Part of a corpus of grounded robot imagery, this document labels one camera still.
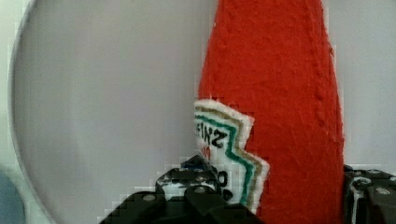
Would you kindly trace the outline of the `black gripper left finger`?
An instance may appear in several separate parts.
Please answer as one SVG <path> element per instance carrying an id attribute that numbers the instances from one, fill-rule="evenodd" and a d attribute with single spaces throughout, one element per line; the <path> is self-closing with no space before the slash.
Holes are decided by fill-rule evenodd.
<path id="1" fill-rule="evenodd" d="M 232 203 L 226 172 L 197 155 L 160 176 L 154 191 L 126 198 L 100 224 L 264 224 Z"/>

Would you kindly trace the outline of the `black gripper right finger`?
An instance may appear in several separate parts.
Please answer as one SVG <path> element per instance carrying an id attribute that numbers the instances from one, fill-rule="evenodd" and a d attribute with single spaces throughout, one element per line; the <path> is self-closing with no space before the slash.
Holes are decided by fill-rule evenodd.
<path id="1" fill-rule="evenodd" d="M 396 224 L 395 176 L 344 166 L 344 224 Z"/>

